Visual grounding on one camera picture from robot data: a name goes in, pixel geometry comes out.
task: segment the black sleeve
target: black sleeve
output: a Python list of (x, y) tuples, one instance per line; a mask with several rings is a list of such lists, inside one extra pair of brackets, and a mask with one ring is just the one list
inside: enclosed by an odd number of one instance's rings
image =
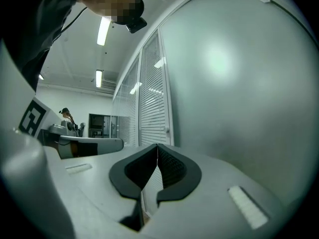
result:
[(29, 84), (36, 89), (44, 60), (77, 0), (12, 0), (6, 4), (1, 36)]

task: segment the ceiling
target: ceiling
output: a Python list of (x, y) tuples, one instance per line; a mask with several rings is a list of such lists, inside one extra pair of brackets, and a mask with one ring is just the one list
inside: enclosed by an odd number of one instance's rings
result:
[[(149, 23), (152, 13), (167, 3), (167, 0), (143, 0), (145, 11), (142, 17)], [(74, 5), (68, 16), (67, 26), (84, 8)], [(90, 10), (83, 14), (53, 44), (43, 65), (41, 84), (67, 86), (78, 89), (111, 93), (112, 88), (96, 88), (95, 72), (103, 70), (103, 78), (116, 82), (130, 44), (137, 38), (125, 26), (111, 24), (105, 46), (97, 44), (101, 17)]]

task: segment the ceiling light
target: ceiling light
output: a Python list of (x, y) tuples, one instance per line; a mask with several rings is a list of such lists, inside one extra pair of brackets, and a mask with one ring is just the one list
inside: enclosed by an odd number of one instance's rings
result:
[(97, 41), (97, 43), (101, 46), (104, 46), (105, 44), (110, 24), (111, 22), (108, 18), (102, 17)]
[(138, 90), (138, 88), (139, 88), (141, 85), (142, 85), (141, 82), (137, 82), (137, 83), (135, 84), (134, 88), (132, 88), (130, 94), (133, 95), (133, 94)]
[(100, 88), (102, 84), (102, 71), (96, 70), (96, 87)]
[(163, 65), (164, 65), (164, 58), (160, 59), (154, 66), (159, 69)]

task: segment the white ceiling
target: white ceiling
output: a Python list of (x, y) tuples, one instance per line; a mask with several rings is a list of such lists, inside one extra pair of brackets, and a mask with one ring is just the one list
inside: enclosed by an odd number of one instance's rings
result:
[[(145, 11), (142, 17), (148, 21), (152, 12), (166, 3), (166, 0), (143, 0)], [(77, 3), (68, 16), (67, 26), (84, 8)], [(85, 10), (76, 22), (66, 30), (53, 44), (44, 63), (41, 74), (44, 80), (40, 83), (68, 86), (73, 88), (95, 90), (95, 71), (104, 70), (105, 80), (116, 81), (124, 66), (126, 52), (136, 38), (126, 26), (112, 24), (105, 46), (98, 45), (97, 35), (101, 17), (90, 10)]]

